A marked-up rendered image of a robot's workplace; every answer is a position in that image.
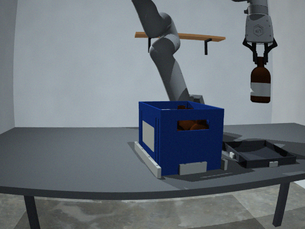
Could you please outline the blue plastic crate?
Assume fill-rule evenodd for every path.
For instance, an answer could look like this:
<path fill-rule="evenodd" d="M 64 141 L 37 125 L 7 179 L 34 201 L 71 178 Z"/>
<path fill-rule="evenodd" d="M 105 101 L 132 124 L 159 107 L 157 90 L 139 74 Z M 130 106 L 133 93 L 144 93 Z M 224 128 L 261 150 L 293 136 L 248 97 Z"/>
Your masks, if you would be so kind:
<path fill-rule="evenodd" d="M 178 109 L 178 105 L 185 108 Z M 206 120 L 209 129 L 177 131 L 177 121 Z M 179 164 L 207 162 L 221 169 L 224 109 L 191 101 L 139 102 L 139 144 L 161 167 L 161 176 L 179 174 Z"/>

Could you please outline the brown glass bottle with white label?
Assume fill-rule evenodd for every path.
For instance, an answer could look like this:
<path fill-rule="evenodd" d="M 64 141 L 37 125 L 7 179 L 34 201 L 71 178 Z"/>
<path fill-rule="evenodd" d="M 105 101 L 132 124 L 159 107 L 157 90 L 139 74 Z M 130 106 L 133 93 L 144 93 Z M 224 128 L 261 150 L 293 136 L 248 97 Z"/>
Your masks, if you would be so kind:
<path fill-rule="evenodd" d="M 264 67 L 264 57 L 257 57 L 257 67 L 251 72 L 251 95 L 254 103 L 269 103 L 271 98 L 271 75 Z"/>

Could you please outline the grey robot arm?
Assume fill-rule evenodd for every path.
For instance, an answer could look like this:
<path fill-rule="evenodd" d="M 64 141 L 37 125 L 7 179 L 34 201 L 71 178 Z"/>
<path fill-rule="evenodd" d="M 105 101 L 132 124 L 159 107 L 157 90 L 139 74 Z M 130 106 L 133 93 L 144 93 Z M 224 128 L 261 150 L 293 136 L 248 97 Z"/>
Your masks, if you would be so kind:
<path fill-rule="evenodd" d="M 180 48 L 180 38 L 172 18 L 164 12 L 158 12 L 152 0 L 131 0 L 145 34 L 157 38 L 149 49 L 165 87 L 169 101 L 194 101 L 188 93 L 183 74 L 173 54 Z M 232 0 L 247 1 L 245 14 L 264 13 L 268 15 L 267 0 Z M 164 33 L 164 34 L 163 34 Z"/>

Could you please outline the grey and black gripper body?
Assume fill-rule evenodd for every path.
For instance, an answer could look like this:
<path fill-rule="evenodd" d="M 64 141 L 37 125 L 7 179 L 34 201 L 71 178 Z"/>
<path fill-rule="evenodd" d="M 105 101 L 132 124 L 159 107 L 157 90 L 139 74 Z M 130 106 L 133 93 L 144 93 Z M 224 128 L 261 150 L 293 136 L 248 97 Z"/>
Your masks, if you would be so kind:
<path fill-rule="evenodd" d="M 252 44 L 273 44 L 271 17 L 264 13 L 250 13 L 245 19 L 245 40 Z"/>

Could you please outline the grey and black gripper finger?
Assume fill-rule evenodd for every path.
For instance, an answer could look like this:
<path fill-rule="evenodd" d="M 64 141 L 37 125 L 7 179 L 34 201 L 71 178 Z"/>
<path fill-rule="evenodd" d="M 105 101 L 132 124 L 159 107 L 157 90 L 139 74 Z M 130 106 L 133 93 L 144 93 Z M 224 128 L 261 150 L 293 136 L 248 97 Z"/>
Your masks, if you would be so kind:
<path fill-rule="evenodd" d="M 266 65 L 266 63 L 268 62 L 268 53 L 273 49 L 277 47 L 277 43 L 275 41 L 275 39 L 273 40 L 273 44 L 268 46 L 268 43 L 264 43 L 264 64 Z"/>
<path fill-rule="evenodd" d="M 247 41 L 244 39 L 243 45 L 246 46 L 246 47 L 248 47 L 248 48 L 253 52 L 253 62 L 254 62 L 255 64 L 257 64 L 256 43 L 253 42 L 252 45 L 249 45 L 249 44 L 247 43 Z"/>

